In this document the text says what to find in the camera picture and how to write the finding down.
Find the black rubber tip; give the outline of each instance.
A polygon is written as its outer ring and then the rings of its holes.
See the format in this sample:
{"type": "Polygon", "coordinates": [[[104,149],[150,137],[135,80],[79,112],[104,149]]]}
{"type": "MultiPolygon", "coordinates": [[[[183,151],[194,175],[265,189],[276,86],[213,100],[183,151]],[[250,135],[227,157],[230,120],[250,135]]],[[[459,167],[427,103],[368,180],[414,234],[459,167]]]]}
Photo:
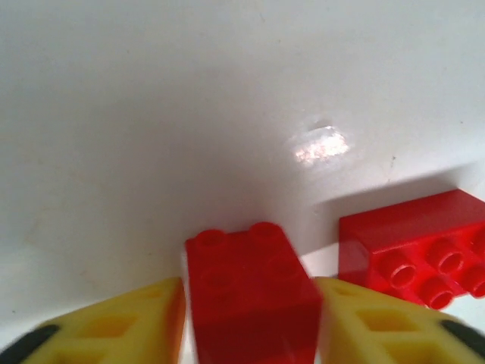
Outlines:
{"type": "Polygon", "coordinates": [[[485,337],[479,331],[451,320],[442,320],[440,324],[485,362],[485,337]]]}
{"type": "Polygon", "coordinates": [[[60,329],[47,325],[25,334],[0,353],[0,364],[21,364],[60,329]]]}

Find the plastic toy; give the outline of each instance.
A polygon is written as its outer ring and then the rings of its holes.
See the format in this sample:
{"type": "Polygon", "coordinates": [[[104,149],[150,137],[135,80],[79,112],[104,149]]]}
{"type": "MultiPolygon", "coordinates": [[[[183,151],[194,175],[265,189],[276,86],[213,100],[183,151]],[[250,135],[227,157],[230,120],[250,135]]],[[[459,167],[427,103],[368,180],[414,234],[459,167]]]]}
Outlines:
{"type": "Polygon", "coordinates": [[[332,278],[324,295],[322,363],[485,364],[485,337],[440,311],[332,278]]]}
{"type": "Polygon", "coordinates": [[[54,318],[3,353],[1,364],[176,364],[185,321],[180,278],[54,318]]]}
{"type": "Polygon", "coordinates": [[[485,203],[460,190],[346,216],[339,278],[442,309],[485,296],[485,203]]]}
{"type": "Polygon", "coordinates": [[[199,364],[313,364],[322,299],[279,226],[203,231],[186,253],[199,364]]]}

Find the square hole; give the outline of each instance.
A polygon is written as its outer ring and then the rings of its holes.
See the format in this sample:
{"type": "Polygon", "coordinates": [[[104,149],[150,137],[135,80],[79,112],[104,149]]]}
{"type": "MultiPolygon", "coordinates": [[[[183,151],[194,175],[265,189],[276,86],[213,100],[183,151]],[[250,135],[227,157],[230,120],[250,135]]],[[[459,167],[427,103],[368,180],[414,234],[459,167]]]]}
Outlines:
{"type": "Polygon", "coordinates": [[[364,309],[357,316],[371,331],[417,331],[416,325],[394,309],[364,309]]]}
{"type": "Polygon", "coordinates": [[[120,337],[133,325],[136,316],[105,316],[91,321],[79,337],[120,337]]]}
{"type": "Polygon", "coordinates": [[[103,353],[66,352],[59,353],[54,360],[46,364],[99,364],[103,356],[103,353]]]}
{"type": "Polygon", "coordinates": [[[442,347],[425,340],[385,343],[387,353],[396,364],[459,364],[442,347]]]}

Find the red duplo brick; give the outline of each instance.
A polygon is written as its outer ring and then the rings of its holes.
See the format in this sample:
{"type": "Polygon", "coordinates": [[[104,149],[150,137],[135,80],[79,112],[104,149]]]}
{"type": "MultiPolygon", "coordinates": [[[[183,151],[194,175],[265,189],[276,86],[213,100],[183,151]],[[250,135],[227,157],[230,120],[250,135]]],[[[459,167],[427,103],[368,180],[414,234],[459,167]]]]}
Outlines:
{"type": "Polygon", "coordinates": [[[339,221],[339,278],[442,309],[485,296],[485,203],[453,190],[339,221]]]}
{"type": "Polygon", "coordinates": [[[186,253],[199,364],[313,364],[322,299],[278,225],[203,231],[186,253]]]}

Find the lego brick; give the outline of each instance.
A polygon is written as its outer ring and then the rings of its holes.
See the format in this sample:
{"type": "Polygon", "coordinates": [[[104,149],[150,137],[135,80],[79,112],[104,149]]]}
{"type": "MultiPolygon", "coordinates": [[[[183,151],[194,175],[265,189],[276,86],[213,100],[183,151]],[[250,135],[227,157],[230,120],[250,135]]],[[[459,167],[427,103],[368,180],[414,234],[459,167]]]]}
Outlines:
{"type": "Polygon", "coordinates": [[[177,364],[185,296],[180,278],[53,318],[4,352],[2,364],[177,364]]]}
{"type": "Polygon", "coordinates": [[[453,316],[333,278],[315,282],[322,364],[485,363],[485,337],[453,316]]]}
{"type": "Polygon", "coordinates": [[[442,309],[485,296],[485,203],[452,190],[339,221],[339,278],[442,309]]]}
{"type": "Polygon", "coordinates": [[[320,294],[272,223],[186,242],[199,364],[312,364],[320,294]]]}

